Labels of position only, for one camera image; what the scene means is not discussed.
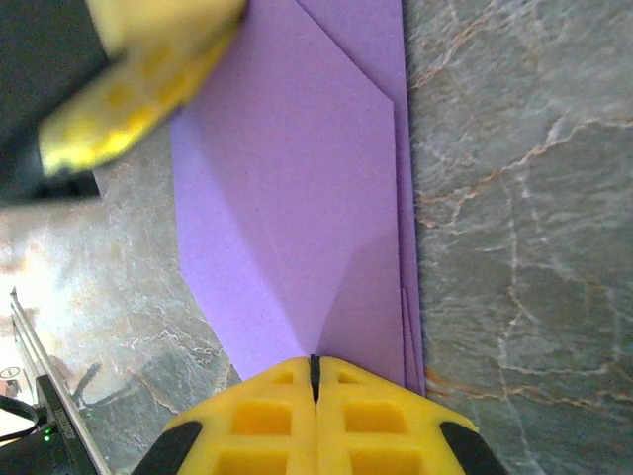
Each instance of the metal rod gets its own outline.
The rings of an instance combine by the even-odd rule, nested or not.
[[[88,452],[92,463],[95,465],[95,468],[100,473],[100,475],[111,475],[110,469],[108,468],[105,459],[101,455],[101,451],[97,447],[97,444],[92,438],[92,435],[90,435],[88,428],[83,423],[79,411],[68,396],[61,376],[57,372],[57,368],[54,367],[54,365],[50,361],[50,358],[48,358],[48,354],[46,353],[42,342],[36,335],[36,331],[33,328],[33,325],[31,325],[31,322],[29,321],[24,309],[22,308],[22,305],[20,305],[20,302],[18,301],[18,292],[15,288],[11,292],[11,299],[11,308],[13,309],[14,315],[20,323],[25,337],[29,340],[33,352],[42,363],[44,370],[46,371],[46,373],[48,373],[52,384],[55,386],[55,389],[57,390],[57,393],[59,395],[59,399],[61,399],[62,404],[70,414],[75,428],[77,429],[77,433],[79,434],[79,437],[81,437],[81,440],[86,447],[86,451]]]

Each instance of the black device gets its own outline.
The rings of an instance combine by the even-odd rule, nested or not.
[[[36,378],[36,388],[35,406],[0,398],[0,408],[33,422],[29,429],[2,437],[16,439],[0,446],[0,474],[98,475],[50,377]]]

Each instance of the yellow plastic part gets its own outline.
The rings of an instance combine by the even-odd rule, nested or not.
[[[88,2],[104,48],[122,57],[40,124],[45,175],[111,161],[189,101],[238,33],[245,3]]]
[[[203,424],[178,475],[464,475],[440,430],[466,418],[335,358],[282,363],[174,419]]]

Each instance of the gray marble surface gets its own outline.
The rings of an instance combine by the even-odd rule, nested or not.
[[[406,11],[429,396],[510,473],[633,473],[633,1]],[[2,283],[124,474],[238,378],[178,273],[167,129],[97,177],[2,213]]]

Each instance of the black cable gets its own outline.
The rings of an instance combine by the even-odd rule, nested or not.
[[[7,398],[6,396],[0,395],[0,409],[18,416],[19,418],[28,419],[33,423],[31,427],[25,428],[24,430],[0,436],[0,442],[25,437],[33,432],[38,426],[40,416],[37,411],[27,403],[23,403],[18,399]]]

